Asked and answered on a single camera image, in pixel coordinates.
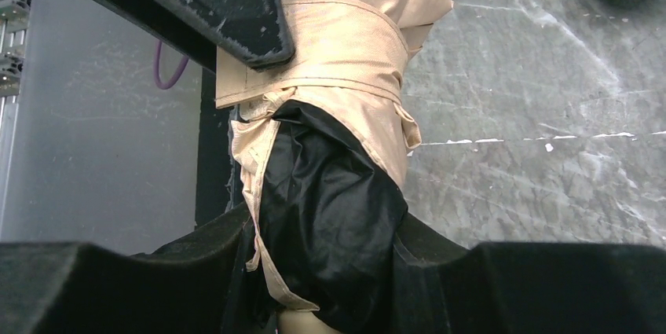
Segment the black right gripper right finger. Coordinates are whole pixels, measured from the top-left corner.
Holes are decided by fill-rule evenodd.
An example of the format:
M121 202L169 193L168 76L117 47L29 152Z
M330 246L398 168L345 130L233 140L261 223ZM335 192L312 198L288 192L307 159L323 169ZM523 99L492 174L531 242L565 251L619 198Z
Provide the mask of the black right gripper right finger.
M481 242L413 215L393 244L395 333L662 333L665 252L637 244Z

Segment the beige black folding umbrella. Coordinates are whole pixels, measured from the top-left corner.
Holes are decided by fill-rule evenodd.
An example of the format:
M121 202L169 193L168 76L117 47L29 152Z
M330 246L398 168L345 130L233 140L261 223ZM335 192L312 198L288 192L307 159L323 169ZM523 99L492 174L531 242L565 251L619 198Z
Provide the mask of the beige black folding umbrella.
M218 52L215 104L254 224L254 312L291 333L384 333L393 241L408 210L408 62L452 0L281 0L293 59L271 71Z

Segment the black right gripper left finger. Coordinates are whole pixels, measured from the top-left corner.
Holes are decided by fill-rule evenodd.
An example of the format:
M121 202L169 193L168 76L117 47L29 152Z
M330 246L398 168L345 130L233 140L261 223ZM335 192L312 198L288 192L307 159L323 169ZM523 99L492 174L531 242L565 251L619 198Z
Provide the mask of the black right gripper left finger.
M151 254L86 242L1 245L4 333L247 333L239 205Z

